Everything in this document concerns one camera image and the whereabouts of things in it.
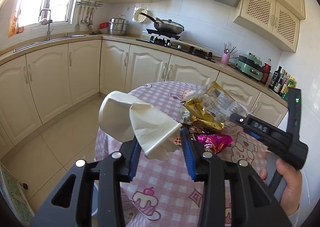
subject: red container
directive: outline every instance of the red container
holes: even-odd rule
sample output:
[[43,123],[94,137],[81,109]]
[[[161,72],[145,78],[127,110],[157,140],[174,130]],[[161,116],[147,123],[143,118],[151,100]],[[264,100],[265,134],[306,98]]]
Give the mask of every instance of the red container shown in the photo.
[[108,28],[109,22],[101,23],[99,26],[99,29],[105,29]]

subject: countertop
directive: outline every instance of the countertop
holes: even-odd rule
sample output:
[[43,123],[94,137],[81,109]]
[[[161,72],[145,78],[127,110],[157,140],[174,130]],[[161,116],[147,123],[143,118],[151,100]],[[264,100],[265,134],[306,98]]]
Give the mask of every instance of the countertop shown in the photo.
[[35,46],[29,47],[27,49],[20,50],[20,51],[17,51],[14,53],[13,49],[18,46],[18,45],[16,45],[16,46],[13,46],[11,49],[6,49],[6,50],[0,52],[0,65],[8,62],[14,58],[17,58],[19,56],[22,56],[27,53],[30,53],[30,52],[33,52],[36,50],[40,50],[40,49],[43,49],[46,47],[51,47],[51,46],[60,45],[60,44],[67,44],[67,43],[72,43],[72,42],[79,42],[79,41],[104,39],[104,40],[140,45],[140,46],[152,48],[155,50],[167,52],[170,54],[174,54],[174,55],[177,55],[177,56],[180,56],[180,57],[183,57],[183,58],[186,58],[186,59],[198,62],[198,63],[202,63],[206,66],[212,67],[216,70],[219,70],[220,72],[224,72],[232,77],[235,77],[235,78],[251,85],[252,87],[260,90],[261,92],[267,94],[271,98],[280,102],[282,105],[288,107],[287,102],[285,100],[283,100],[282,98],[280,98],[273,91],[271,91],[267,86],[250,79],[249,77],[243,75],[238,70],[233,69],[226,64],[222,64],[218,58],[216,58],[216,63],[213,63],[213,62],[204,60],[202,58],[199,58],[199,57],[196,57],[196,56],[184,53],[184,52],[180,52],[180,51],[177,51],[177,50],[174,50],[171,48],[167,48],[167,47],[163,47],[163,46],[159,46],[159,45],[154,45],[154,44],[150,44],[150,43],[146,43],[146,42],[142,42],[142,41],[137,41],[136,39],[138,39],[138,38],[139,37],[137,35],[130,35],[130,36],[112,36],[112,35],[106,35],[106,34],[86,35],[85,37],[75,37],[75,38],[66,38],[66,39],[61,39],[61,40],[56,40],[56,41],[49,41],[49,42],[35,45]]

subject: white bowl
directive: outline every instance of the white bowl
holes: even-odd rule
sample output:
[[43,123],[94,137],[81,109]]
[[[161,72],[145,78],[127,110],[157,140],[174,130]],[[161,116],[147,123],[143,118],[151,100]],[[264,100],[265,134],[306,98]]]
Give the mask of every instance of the white bowl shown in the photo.
[[109,31],[109,29],[108,29],[108,28],[101,28],[101,29],[99,29],[99,31],[100,31],[101,33],[103,33],[103,34],[107,34],[108,31]]

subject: dining table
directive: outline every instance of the dining table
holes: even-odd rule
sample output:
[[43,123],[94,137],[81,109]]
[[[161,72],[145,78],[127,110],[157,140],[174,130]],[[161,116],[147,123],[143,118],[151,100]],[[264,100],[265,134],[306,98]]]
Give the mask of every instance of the dining table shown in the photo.
[[[178,122],[182,122],[180,107],[186,90],[201,86],[185,82],[165,81],[147,83],[132,90],[140,100],[152,104]],[[256,172],[266,166],[263,152],[267,147],[243,132],[239,126],[223,129],[233,142],[217,156],[224,161],[238,162],[245,159]],[[98,129],[95,159],[102,160],[118,151],[121,142]],[[130,183],[120,183],[122,206],[133,216],[129,227],[196,227],[204,190],[203,182],[193,182],[188,175],[181,146],[169,153],[168,161],[148,159],[143,151],[136,172]],[[231,196],[229,182],[225,181],[225,226],[231,226]]]

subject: pan handle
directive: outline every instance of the pan handle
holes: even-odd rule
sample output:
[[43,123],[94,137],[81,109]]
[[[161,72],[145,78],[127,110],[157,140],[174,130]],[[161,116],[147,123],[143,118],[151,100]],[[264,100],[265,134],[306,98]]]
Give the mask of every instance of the pan handle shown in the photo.
[[140,15],[146,16],[147,18],[151,19],[152,22],[155,22],[155,21],[156,21],[152,16],[147,15],[147,14],[145,14],[145,13],[140,13]]

